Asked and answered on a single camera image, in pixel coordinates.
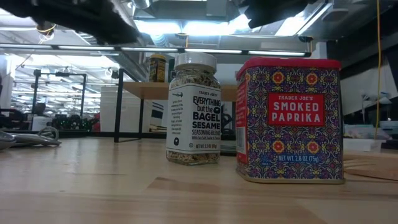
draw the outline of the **red tin lid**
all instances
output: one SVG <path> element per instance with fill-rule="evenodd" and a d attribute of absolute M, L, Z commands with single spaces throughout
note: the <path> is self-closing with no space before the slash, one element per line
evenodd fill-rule
<path fill-rule="evenodd" d="M 329 59 L 304 59 L 304 58 L 265 58 L 255 57 L 247 60 L 243 67 L 236 74 L 236 79 L 239 80 L 241 75 L 248 68 L 258 66 L 281 66 L 281 67 L 300 67 L 300 68 L 341 68 L 341 64 L 337 60 Z"/>

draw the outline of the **white bin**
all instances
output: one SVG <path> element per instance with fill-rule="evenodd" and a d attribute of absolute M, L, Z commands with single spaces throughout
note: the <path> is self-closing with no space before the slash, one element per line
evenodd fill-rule
<path fill-rule="evenodd" d="M 102 103 L 101 131 L 114 132 L 116 120 L 116 100 L 113 103 Z M 137 133 L 139 129 L 140 103 L 122 103 L 120 113 L 120 132 Z M 144 113 L 142 119 L 142 132 L 149 132 L 150 116 L 152 114 L 152 102 L 144 102 Z"/>

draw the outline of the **yellow container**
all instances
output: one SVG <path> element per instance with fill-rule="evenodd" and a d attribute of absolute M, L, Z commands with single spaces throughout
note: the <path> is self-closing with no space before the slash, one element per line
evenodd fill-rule
<path fill-rule="evenodd" d="M 166 71 L 166 57 L 161 54 L 150 56 L 149 81 L 164 82 Z"/>

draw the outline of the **red label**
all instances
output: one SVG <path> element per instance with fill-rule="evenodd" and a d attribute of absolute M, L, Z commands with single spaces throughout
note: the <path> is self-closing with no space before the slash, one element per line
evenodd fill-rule
<path fill-rule="evenodd" d="M 238 86 L 236 96 L 236 157 L 239 161 L 247 164 L 248 141 L 247 141 L 247 98 L 248 85 L 247 80 Z"/>
<path fill-rule="evenodd" d="M 268 93 L 268 125 L 324 126 L 323 94 Z"/>

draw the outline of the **seasoning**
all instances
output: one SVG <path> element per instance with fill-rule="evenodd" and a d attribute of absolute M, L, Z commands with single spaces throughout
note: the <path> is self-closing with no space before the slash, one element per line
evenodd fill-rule
<path fill-rule="evenodd" d="M 150 56 L 149 81 L 164 82 L 166 70 L 166 57 L 161 54 Z"/>
<path fill-rule="evenodd" d="M 253 182 L 341 184 L 340 63 L 252 58 L 240 69 L 237 172 Z"/>
<path fill-rule="evenodd" d="M 175 59 L 170 83 L 167 159 L 184 165 L 217 163 L 221 143 L 221 85 L 216 58 L 184 53 Z"/>

